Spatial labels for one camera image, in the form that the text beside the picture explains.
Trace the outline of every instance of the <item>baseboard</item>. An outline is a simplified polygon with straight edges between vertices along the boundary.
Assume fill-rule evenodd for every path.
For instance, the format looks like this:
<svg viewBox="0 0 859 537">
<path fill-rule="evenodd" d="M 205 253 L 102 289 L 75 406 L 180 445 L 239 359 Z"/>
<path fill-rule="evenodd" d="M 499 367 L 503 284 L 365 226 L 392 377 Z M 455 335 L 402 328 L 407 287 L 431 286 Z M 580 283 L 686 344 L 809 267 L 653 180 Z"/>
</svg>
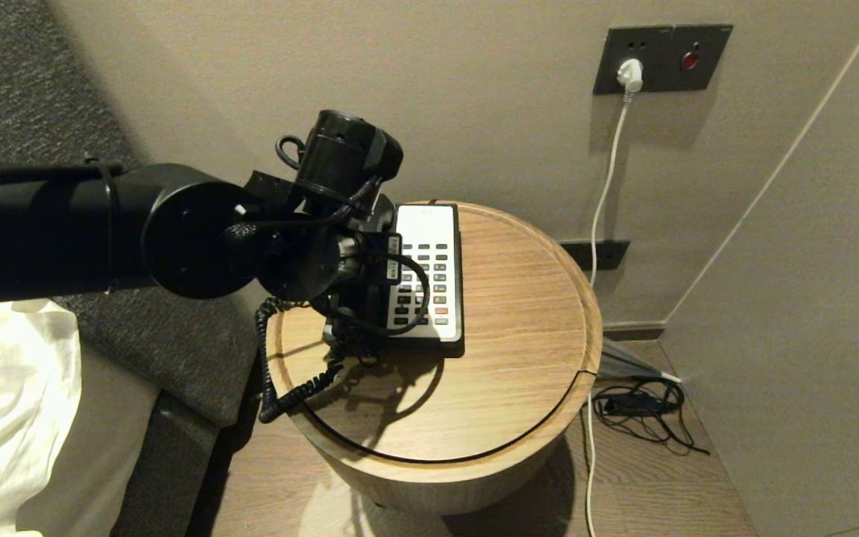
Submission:
<svg viewBox="0 0 859 537">
<path fill-rule="evenodd" d="M 602 333 L 613 341 L 658 339 L 664 331 L 664 321 L 621 321 L 602 324 Z"/>
</svg>

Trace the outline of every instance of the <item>wooden floor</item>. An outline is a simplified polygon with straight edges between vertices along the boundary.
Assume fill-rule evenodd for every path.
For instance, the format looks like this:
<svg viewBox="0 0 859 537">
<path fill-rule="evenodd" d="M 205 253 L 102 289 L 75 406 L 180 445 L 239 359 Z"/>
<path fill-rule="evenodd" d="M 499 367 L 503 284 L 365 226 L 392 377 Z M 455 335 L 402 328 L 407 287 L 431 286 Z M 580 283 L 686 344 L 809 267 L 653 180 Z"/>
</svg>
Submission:
<svg viewBox="0 0 859 537">
<path fill-rule="evenodd" d="M 654 341 L 627 342 L 646 362 L 670 371 Z M 711 450 L 685 405 L 696 445 Z M 597 537 L 753 536 L 749 519 L 715 456 L 673 454 L 594 422 L 597 460 L 592 507 Z M 586 465 L 579 419 L 546 466 L 496 506 L 436 517 L 381 509 L 359 497 L 286 418 L 257 424 L 235 455 L 215 520 L 215 536 L 470 537 L 587 536 Z"/>
</svg>

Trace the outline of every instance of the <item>gray upholstery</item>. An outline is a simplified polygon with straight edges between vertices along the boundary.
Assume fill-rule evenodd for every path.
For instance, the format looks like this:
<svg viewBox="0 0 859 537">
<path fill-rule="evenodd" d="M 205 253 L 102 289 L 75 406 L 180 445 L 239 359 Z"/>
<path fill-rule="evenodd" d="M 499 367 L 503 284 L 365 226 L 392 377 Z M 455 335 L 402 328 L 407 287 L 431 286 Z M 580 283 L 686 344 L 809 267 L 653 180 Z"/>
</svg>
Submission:
<svg viewBox="0 0 859 537">
<path fill-rule="evenodd" d="M 44 2 L 0 0 L 0 162 L 77 163 L 86 152 L 137 164 Z M 82 339 L 163 389 L 115 534 L 184 534 L 218 429 L 238 415 L 252 322 L 229 298 L 162 289 L 57 301 L 78 314 Z"/>
</svg>

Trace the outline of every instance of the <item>wall outlet panel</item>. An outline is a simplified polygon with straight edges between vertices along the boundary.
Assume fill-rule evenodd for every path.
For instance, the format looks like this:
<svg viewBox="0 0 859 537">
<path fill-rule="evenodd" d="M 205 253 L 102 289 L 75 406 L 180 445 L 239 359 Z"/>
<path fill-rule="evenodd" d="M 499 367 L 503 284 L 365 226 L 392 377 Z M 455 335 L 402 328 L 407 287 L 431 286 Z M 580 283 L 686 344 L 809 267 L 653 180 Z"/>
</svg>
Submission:
<svg viewBox="0 0 859 537">
<path fill-rule="evenodd" d="M 609 28 L 593 94 L 625 92 L 616 74 L 632 58 L 642 64 L 642 92 L 707 89 L 733 28 L 730 24 Z M 682 61 L 689 52 L 696 55 L 696 64 L 685 70 Z"/>
<path fill-rule="evenodd" d="M 600 271 L 614 271 L 621 265 L 621 260 L 628 251 L 632 241 L 599 241 L 596 243 L 596 255 L 599 256 L 597 268 Z M 562 249 L 572 256 L 573 261 L 583 271 L 592 269 L 592 242 L 572 241 L 560 242 Z"/>
</svg>

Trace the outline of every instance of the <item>red button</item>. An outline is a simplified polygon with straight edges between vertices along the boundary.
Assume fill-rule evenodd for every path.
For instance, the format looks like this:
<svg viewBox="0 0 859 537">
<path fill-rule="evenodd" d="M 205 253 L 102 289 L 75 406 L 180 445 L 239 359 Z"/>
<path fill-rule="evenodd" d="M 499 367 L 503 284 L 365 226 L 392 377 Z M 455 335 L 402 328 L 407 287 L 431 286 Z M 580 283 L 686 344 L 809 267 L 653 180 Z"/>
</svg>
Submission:
<svg viewBox="0 0 859 537">
<path fill-rule="evenodd" d="M 695 52 L 686 52 L 682 57 L 682 70 L 691 71 L 698 65 L 698 54 Z"/>
</svg>

